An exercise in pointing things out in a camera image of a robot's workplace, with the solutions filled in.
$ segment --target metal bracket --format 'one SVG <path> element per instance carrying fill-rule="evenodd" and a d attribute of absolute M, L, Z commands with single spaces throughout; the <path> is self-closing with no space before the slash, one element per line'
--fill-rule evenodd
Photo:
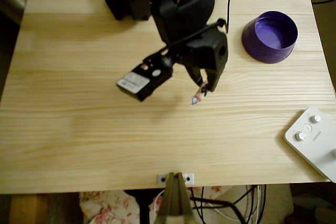
<path fill-rule="evenodd" d="M 168 179 L 169 174 L 158 174 L 156 177 L 156 183 L 159 186 L 166 186 L 166 181 Z M 184 182 L 188 186 L 192 186 L 195 184 L 194 174 L 193 173 L 184 173 L 182 174 Z"/>

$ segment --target white device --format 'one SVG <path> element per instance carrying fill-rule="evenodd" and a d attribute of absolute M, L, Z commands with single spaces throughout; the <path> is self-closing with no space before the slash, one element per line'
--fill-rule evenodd
<path fill-rule="evenodd" d="M 336 123 L 309 107 L 285 133 L 285 140 L 322 176 L 336 183 Z"/>

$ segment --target purple bowl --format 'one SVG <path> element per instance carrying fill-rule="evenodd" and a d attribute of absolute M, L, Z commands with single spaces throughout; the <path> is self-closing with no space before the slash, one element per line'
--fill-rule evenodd
<path fill-rule="evenodd" d="M 280 12 L 266 12 L 249 22 L 241 41 L 245 50 L 255 59 L 277 63 L 292 52 L 298 38 L 294 21 Z"/>

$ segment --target label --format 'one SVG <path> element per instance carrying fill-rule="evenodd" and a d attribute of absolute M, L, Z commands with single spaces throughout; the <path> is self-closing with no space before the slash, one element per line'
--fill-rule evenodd
<path fill-rule="evenodd" d="M 133 94 L 138 93 L 150 82 L 150 79 L 137 73 L 130 72 L 118 81 L 118 85 L 130 91 Z"/>

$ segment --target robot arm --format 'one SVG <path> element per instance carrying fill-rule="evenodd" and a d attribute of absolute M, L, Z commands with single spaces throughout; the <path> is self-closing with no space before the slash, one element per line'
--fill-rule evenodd
<path fill-rule="evenodd" d="M 227 61 L 226 35 L 218 30 L 226 23 L 219 19 L 207 25 L 215 0 L 106 0 L 115 18 L 131 15 L 148 20 L 152 15 L 161 39 L 167 46 L 148 56 L 124 78 L 118 87 L 143 101 L 172 76 L 173 65 L 183 64 L 200 86 L 205 69 L 206 91 L 214 91 Z"/>

